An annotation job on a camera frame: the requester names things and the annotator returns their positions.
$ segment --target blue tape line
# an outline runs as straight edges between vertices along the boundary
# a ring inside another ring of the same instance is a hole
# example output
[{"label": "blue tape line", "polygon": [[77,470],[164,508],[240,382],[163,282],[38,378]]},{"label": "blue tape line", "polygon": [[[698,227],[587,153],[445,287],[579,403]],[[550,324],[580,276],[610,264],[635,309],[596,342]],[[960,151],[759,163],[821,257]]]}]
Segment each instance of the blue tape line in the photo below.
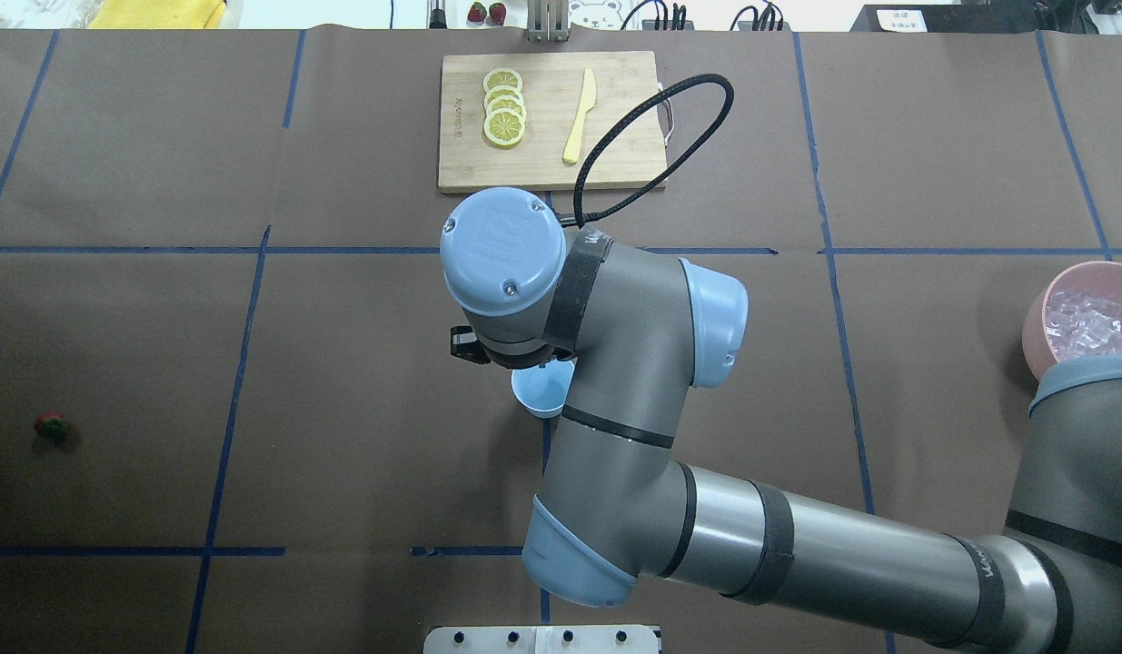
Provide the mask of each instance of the blue tape line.
[{"label": "blue tape line", "polygon": [[298,91],[298,71],[303,68],[303,47],[306,45],[306,30],[298,30],[298,45],[294,48],[294,72],[289,74],[289,94],[286,95],[286,112],[282,117],[283,129],[289,129],[289,119],[294,114],[294,92]]},{"label": "blue tape line", "polygon": [[519,545],[413,546],[412,556],[519,556],[523,550]]},{"label": "blue tape line", "polygon": [[436,256],[440,248],[283,246],[266,250],[272,256]]},{"label": "blue tape line", "polygon": [[859,418],[859,397],[855,388],[855,371],[852,369],[852,348],[847,343],[847,323],[843,317],[843,297],[839,297],[838,270],[835,269],[834,238],[830,222],[827,219],[827,203],[824,191],[819,187],[819,148],[815,144],[815,123],[810,116],[810,98],[807,94],[807,74],[802,65],[802,42],[799,33],[792,33],[794,38],[794,62],[799,70],[799,92],[802,96],[802,117],[807,127],[807,145],[810,149],[810,171],[815,178],[815,202],[819,205],[819,218],[822,219],[824,250],[827,252],[827,276],[831,286],[831,302],[835,305],[835,326],[839,334],[839,352],[843,353],[843,377],[847,383],[847,396],[852,400],[852,422],[855,427],[856,452],[859,459],[859,483],[863,487],[863,505],[867,513],[876,513],[875,497],[872,496],[872,472],[867,467],[867,446],[863,436],[863,421]]},{"label": "blue tape line", "polygon": [[825,248],[834,256],[1100,256],[1100,248]]},{"label": "blue tape line", "polygon": [[215,546],[213,556],[285,556],[285,546]]},{"label": "blue tape line", "polygon": [[549,467],[549,455],[552,454],[552,422],[550,420],[541,420],[542,425],[544,425],[543,439],[541,440],[541,475]]},{"label": "blue tape line", "polygon": [[212,506],[209,508],[209,525],[204,534],[204,549],[201,554],[199,587],[193,597],[193,614],[190,618],[190,633],[185,643],[185,653],[193,654],[196,648],[196,634],[201,625],[201,609],[204,606],[204,591],[209,582],[209,559],[212,558],[212,544],[218,534],[218,518],[221,514],[221,498],[226,491],[226,471],[229,467],[229,452],[233,443],[233,427],[237,425],[237,403],[241,398],[241,385],[246,380],[246,361],[249,360],[250,332],[254,330],[254,313],[258,306],[258,294],[261,291],[261,274],[265,271],[266,243],[269,243],[269,227],[261,234],[258,245],[258,261],[254,268],[254,285],[250,289],[250,305],[246,310],[246,328],[241,332],[241,353],[237,357],[237,372],[233,375],[233,395],[229,400],[229,417],[226,420],[226,437],[221,443],[221,460],[218,463],[218,480],[212,489]]},{"label": "blue tape line", "polygon": [[174,246],[0,246],[0,256],[256,256],[257,248]]},{"label": "blue tape line", "polygon": [[48,42],[48,50],[45,53],[45,61],[40,62],[40,72],[36,74],[36,83],[28,95],[28,103],[24,107],[24,116],[20,117],[20,126],[16,129],[16,137],[12,138],[12,148],[7,153],[7,160],[3,160],[3,171],[0,173],[0,199],[3,197],[3,186],[7,184],[8,175],[12,173],[12,163],[16,163],[16,153],[20,149],[20,141],[24,140],[24,131],[28,128],[28,119],[31,117],[31,109],[36,107],[36,99],[40,96],[40,86],[45,83],[45,75],[48,74],[50,57],[55,53],[55,43],[59,40],[59,30],[53,30],[53,37]]},{"label": "blue tape line", "polygon": [[637,248],[655,256],[776,256],[770,248]]},{"label": "blue tape line", "polygon": [[[201,556],[202,546],[0,546],[0,556]],[[285,546],[220,546],[215,556],[285,556]]]},{"label": "blue tape line", "polygon": [[1077,147],[1073,145],[1073,135],[1068,130],[1066,120],[1066,109],[1063,109],[1063,100],[1058,95],[1058,86],[1054,82],[1054,70],[1049,65],[1049,53],[1046,50],[1046,35],[1038,29],[1038,53],[1041,55],[1041,67],[1046,72],[1046,83],[1049,85],[1049,95],[1054,99],[1054,111],[1058,112],[1058,125],[1063,128],[1063,136],[1066,137],[1066,147],[1070,151],[1073,171],[1077,173],[1077,182],[1082,186],[1082,194],[1085,197],[1085,206],[1089,210],[1089,218],[1093,220],[1093,229],[1097,232],[1097,241],[1101,243],[1101,254],[1105,260],[1113,260],[1110,252],[1110,242],[1105,240],[1105,229],[1101,227],[1101,217],[1097,215],[1097,206],[1093,203],[1093,193],[1089,192],[1089,184],[1085,178],[1085,169],[1082,166],[1082,157],[1077,154]]},{"label": "blue tape line", "polygon": [[[436,256],[440,248],[279,246],[267,256]],[[0,246],[0,256],[257,256],[260,248],[232,246]]]},{"label": "blue tape line", "polygon": [[543,588],[541,589],[541,624],[552,625],[552,596]]},{"label": "blue tape line", "polygon": [[209,555],[201,558],[201,568],[199,569],[199,587],[193,596],[193,614],[190,617],[190,633],[185,641],[185,654],[193,654],[196,651],[196,634],[201,628],[201,608],[204,606],[204,587],[209,580],[209,562],[212,559]]}]

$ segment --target cutting board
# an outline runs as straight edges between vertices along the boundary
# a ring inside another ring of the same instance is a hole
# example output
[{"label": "cutting board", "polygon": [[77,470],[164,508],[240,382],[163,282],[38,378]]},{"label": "cutting board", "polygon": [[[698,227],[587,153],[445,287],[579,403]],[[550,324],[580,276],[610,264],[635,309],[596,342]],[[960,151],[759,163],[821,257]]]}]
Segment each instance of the cutting board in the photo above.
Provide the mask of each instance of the cutting board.
[{"label": "cutting board", "polygon": [[[527,131],[499,149],[485,139],[485,75],[511,67],[524,80]],[[597,79],[597,107],[585,116],[576,165],[561,162],[580,98],[585,70]],[[656,86],[653,53],[542,53],[449,55],[440,99],[440,191],[466,193],[489,186],[531,191],[572,188],[586,156],[601,136]],[[652,109],[615,138],[597,158],[586,188],[636,188],[665,169],[665,145]]]}]

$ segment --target blue cup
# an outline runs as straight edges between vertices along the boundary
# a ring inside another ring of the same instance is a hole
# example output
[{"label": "blue cup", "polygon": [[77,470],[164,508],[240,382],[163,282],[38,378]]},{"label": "blue cup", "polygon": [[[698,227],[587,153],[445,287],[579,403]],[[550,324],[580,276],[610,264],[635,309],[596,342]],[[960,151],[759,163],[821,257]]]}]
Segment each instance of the blue cup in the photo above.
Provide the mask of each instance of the blue cup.
[{"label": "blue cup", "polygon": [[564,397],[572,383],[572,360],[549,360],[548,363],[512,371],[512,394],[535,417],[561,415]]}]

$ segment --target knife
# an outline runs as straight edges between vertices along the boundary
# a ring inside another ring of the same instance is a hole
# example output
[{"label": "knife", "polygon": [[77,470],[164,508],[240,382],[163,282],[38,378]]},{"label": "knife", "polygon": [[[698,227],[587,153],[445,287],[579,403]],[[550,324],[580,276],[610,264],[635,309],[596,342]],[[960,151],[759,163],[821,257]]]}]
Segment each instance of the knife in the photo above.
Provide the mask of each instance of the knife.
[{"label": "knife", "polygon": [[580,85],[580,100],[577,101],[577,117],[572,119],[569,140],[564,144],[561,159],[567,165],[573,165],[580,158],[580,138],[585,133],[585,114],[597,104],[597,79],[594,70],[585,70],[585,83]]}]

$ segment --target black strap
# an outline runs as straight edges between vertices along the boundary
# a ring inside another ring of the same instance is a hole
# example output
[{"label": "black strap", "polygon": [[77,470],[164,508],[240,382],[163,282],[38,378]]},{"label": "black strap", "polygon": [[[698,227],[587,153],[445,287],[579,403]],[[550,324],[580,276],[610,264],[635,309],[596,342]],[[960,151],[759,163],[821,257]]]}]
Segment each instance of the black strap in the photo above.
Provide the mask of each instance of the black strap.
[{"label": "black strap", "polygon": [[1010,509],[1005,526],[1122,568],[1122,543]]},{"label": "black strap", "polygon": [[1063,654],[1068,650],[1068,642],[1073,637],[1073,597],[1068,591],[1066,577],[1058,569],[1058,564],[1054,563],[1054,560],[1043,553],[1041,547],[1027,542],[1027,540],[1015,540],[1038,559],[1038,563],[1041,563],[1041,569],[1046,571],[1049,584],[1054,589],[1055,601],[1058,604],[1058,620],[1054,624],[1054,636],[1050,637],[1049,647],[1043,654]]},{"label": "black strap", "polygon": [[664,448],[664,450],[670,450],[670,448],[673,446],[673,436],[666,436],[665,434],[647,432],[645,430],[638,430],[638,427],[631,427],[629,425],[615,423],[614,420],[600,417],[600,415],[594,415],[592,413],[585,413],[585,411],[573,408],[568,404],[561,409],[561,415],[572,420],[573,423],[581,423],[581,425],[592,427],[598,432],[606,432],[616,436],[622,436],[623,439],[629,439],[632,442],[652,444],[652,446]]},{"label": "black strap", "polygon": [[698,485],[695,482],[695,472],[686,463],[678,462],[681,473],[686,476],[686,517],[681,521],[681,537],[678,538],[678,547],[673,551],[670,564],[661,571],[660,577],[672,575],[681,565],[681,560],[686,559],[686,551],[690,550],[690,537],[695,533],[695,521],[698,518]]},{"label": "black strap", "polygon": [[763,500],[763,521],[766,525],[763,552],[743,590],[734,595],[724,593],[723,597],[746,604],[767,604],[785,583],[790,564],[794,562],[794,516],[790,512],[790,501],[780,489],[756,481],[751,481],[751,485]]},{"label": "black strap", "polygon": [[564,351],[576,351],[577,335],[589,306],[589,294],[614,239],[595,227],[581,229],[564,259],[552,304],[544,322],[544,340]]},{"label": "black strap", "polygon": [[931,646],[946,650],[959,647],[965,642],[988,645],[996,634],[996,628],[1000,627],[1001,618],[1005,616],[1005,582],[1001,579],[1000,568],[996,567],[996,561],[984,546],[966,537],[946,535],[960,543],[964,551],[968,553],[972,564],[976,567],[976,582],[981,592],[976,600],[976,614],[972,617],[972,624],[960,637],[949,642],[929,641],[928,643]]}]

